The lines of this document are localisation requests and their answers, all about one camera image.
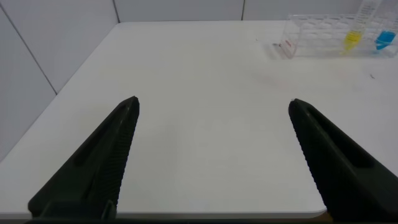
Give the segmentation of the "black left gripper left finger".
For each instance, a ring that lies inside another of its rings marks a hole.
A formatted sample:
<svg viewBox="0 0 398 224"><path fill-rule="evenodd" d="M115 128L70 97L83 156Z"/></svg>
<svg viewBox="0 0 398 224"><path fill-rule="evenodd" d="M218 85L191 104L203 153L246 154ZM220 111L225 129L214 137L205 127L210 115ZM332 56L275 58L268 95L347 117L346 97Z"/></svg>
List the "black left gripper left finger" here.
<svg viewBox="0 0 398 224"><path fill-rule="evenodd" d="M34 219L116 217L139 109L138 98L132 96L112 110L31 198L28 209Z"/></svg>

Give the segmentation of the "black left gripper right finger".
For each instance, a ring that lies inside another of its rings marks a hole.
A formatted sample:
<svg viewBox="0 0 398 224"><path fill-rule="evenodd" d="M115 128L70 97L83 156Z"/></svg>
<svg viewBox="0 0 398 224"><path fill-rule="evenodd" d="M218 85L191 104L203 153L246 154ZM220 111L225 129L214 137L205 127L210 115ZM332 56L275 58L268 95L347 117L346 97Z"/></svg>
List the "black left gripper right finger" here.
<svg viewBox="0 0 398 224"><path fill-rule="evenodd" d="M311 104L289 103L310 173L336 222L397 222L397 176Z"/></svg>

